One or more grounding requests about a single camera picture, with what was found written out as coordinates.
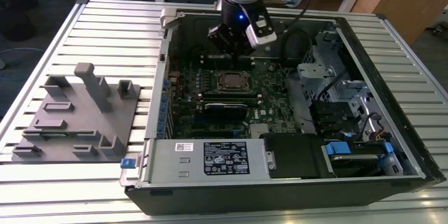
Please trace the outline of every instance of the blue latch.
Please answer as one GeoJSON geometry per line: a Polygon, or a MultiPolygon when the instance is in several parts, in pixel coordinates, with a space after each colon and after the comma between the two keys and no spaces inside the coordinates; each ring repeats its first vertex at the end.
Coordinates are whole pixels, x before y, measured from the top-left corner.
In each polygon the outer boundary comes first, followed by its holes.
{"type": "Polygon", "coordinates": [[[346,142],[330,142],[325,145],[328,155],[350,154],[352,151],[346,142]]]}
{"type": "Polygon", "coordinates": [[[393,152],[393,147],[392,147],[389,142],[384,143],[384,147],[385,147],[385,150],[386,150],[388,153],[393,152]]]}
{"type": "Polygon", "coordinates": [[[134,158],[124,158],[120,162],[121,169],[134,169],[137,164],[137,159],[134,158]]]}

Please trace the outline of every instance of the metal bracket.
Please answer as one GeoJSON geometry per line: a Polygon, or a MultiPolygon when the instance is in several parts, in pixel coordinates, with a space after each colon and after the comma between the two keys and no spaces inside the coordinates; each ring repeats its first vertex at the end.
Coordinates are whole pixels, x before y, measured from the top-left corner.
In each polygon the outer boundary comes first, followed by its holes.
{"type": "Polygon", "coordinates": [[[276,170],[276,165],[274,165],[274,157],[273,157],[273,152],[266,152],[266,159],[265,159],[265,163],[268,165],[268,170],[276,170]]]}
{"type": "Polygon", "coordinates": [[[177,19],[177,9],[176,8],[165,8],[161,10],[160,14],[160,25],[162,29],[168,29],[177,25],[174,20],[177,19]]]}
{"type": "MultiPolygon", "coordinates": [[[[125,158],[134,158],[136,159],[136,167],[140,167],[140,163],[142,161],[142,154],[140,153],[129,153],[125,158]]],[[[126,178],[126,171],[128,169],[121,169],[121,174],[120,174],[120,178],[118,178],[118,183],[121,187],[125,186],[132,186],[136,184],[137,180],[128,180],[126,178]]]]}
{"type": "Polygon", "coordinates": [[[364,81],[340,81],[336,85],[338,99],[350,99],[364,87],[364,81]]]}

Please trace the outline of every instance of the sticker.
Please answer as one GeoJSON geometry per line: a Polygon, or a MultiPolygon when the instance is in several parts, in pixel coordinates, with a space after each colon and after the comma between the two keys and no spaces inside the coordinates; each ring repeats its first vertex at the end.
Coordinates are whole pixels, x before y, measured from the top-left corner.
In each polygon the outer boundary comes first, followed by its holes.
{"type": "Polygon", "coordinates": [[[204,143],[204,173],[206,175],[249,174],[245,142],[204,143]]]}
{"type": "Polygon", "coordinates": [[[174,151],[177,152],[192,152],[193,143],[176,143],[174,151]]]}

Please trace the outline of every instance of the floor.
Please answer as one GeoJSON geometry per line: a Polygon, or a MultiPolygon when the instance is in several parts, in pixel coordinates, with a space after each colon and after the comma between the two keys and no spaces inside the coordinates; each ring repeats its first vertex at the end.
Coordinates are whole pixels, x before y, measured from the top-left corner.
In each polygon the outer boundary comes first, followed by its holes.
{"type": "MultiPolygon", "coordinates": [[[[36,36],[22,42],[9,42],[0,35],[0,51],[8,48],[33,47],[44,49],[62,24],[65,16],[76,0],[38,0],[38,7],[28,11],[32,23],[36,26],[36,36]]],[[[214,0],[168,0],[169,2],[210,4],[214,0]]],[[[448,89],[448,40],[433,37],[425,31],[412,46],[421,61],[436,76],[441,85],[448,89]]],[[[12,51],[0,55],[6,67],[0,70],[0,77],[24,79],[29,76],[41,53],[38,51],[12,51]]],[[[12,104],[24,81],[0,80],[0,119],[12,104]]]]}

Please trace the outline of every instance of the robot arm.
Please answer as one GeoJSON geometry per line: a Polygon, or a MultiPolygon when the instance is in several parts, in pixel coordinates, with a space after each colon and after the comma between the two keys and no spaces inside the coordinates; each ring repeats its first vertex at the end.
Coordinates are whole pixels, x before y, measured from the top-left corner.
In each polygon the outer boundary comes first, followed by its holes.
{"type": "Polygon", "coordinates": [[[221,0],[221,23],[209,30],[208,38],[233,57],[274,41],[276,33],[262,0],[221,0]]]}

